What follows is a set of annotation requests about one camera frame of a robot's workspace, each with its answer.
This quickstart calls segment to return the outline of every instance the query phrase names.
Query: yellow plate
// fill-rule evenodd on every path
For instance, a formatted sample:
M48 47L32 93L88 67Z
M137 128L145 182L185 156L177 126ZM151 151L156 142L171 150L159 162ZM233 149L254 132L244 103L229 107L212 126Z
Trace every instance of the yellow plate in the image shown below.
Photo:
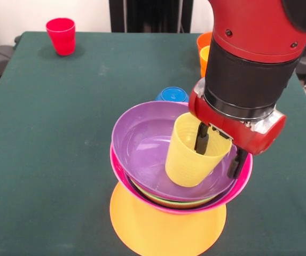
M110 217L120 240L139 255L195 256L219 238L226 206L174 215L141 202L118 183L110 201Z

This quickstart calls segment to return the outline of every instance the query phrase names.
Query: orange cup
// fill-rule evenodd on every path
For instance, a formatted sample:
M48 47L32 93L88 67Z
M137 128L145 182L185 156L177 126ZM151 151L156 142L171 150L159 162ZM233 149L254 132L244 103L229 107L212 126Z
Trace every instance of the orange cup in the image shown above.
M200 54L200 50L202 48L204 48L205 46L210 45L211 38L212 38L212 32L207 32L207 33L204 33L204 34L201 34L200 36L198 36L197 46L198 46L199 54Z
M210 53L210 46L205 46L200 50L200 75L201 78L205 76L208 54Z

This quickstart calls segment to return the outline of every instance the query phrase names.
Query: yellow cup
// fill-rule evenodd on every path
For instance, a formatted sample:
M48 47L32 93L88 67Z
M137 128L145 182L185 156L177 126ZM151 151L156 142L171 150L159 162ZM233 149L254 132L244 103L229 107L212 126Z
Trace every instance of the yellow cup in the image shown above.
M230 139L209 129L206 153L198 154L194 145L199 124L200 121L191 113L179 116L174 123L166 159L166 173L174 183L183 187L194 187L202 182L232 146Z

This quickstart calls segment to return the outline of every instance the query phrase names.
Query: stacked bowls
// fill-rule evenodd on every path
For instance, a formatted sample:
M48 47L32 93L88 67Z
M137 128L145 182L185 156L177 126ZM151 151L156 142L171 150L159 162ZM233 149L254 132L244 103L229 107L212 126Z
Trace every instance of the stacked bowls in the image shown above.
M210 210L234 199L252 172L249 155L238 179L227 170L236 147L202 183L186 188L173 183L164 169L170 137L178 116L188 112L186 103L152 101L127 110L112 133L110 160L120 183L141 201L165 212L186 214Z

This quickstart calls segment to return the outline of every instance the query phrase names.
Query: blue cup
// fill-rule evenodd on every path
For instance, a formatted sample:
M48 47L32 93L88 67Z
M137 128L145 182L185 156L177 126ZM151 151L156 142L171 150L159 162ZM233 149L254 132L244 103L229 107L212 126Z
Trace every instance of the blue cup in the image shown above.
M179 87L168 87L162 90L155 100L188 102L190 97Z

